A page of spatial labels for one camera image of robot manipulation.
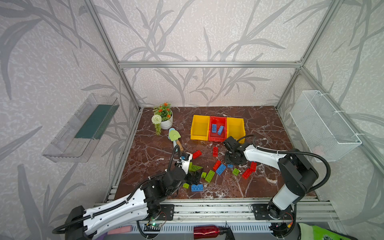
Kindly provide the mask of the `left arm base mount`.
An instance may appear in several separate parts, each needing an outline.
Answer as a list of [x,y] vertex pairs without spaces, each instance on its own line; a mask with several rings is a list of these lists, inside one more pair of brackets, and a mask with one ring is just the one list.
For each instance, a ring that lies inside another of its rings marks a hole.
[[151,221],[172,221],[175,213],[175,205],[161,204],[161,209],[158,214],[150,218]]

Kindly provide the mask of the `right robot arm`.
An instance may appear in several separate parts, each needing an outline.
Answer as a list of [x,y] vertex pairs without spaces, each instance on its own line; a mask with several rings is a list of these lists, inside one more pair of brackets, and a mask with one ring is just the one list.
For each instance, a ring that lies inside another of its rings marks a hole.
[[[243,143],[228,137],[223,145],[227,149],[225,162],[232,165],[245,165],[248,162],[261,163],[281,172],[283,187],[270,200],[267,210],[272,214],[285,212],[292,204],[299,202],[306,194],[322,187],[331,176],[328,161],[314,153],[302,152],[297,149],[290,151],[272,150],[256,146],[254,143]],[[320,160],[326,167],[324,178],[315,184],[319,173],[307,157]]]

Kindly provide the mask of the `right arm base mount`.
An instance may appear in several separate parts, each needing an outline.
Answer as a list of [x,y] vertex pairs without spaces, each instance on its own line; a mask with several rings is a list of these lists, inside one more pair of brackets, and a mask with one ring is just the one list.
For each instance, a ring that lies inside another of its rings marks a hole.
[[295,216],[296,205],[289,205],[286,209],[281,210],[272,202],[268,204],[257,203],[251,205],[251,211],[255,220],[283,220],[289,216]]

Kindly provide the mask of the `blue brick front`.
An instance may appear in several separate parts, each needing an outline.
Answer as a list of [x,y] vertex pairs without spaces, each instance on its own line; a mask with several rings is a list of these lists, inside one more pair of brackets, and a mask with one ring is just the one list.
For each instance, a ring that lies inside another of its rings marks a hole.
[[191,185],[191,191],[192,192],[202,192],[203,190],[204,190],[203,184]]

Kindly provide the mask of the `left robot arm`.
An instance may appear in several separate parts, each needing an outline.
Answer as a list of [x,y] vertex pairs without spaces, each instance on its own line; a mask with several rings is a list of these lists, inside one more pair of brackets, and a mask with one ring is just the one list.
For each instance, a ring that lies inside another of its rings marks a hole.
[[188,170],[174,168],[143,181],[129,195],[100,207],[71,210],[65,223],[52,230],[66,240],[95,240],[101,235],[136,221],[158,216],[161,202],[186,182]]

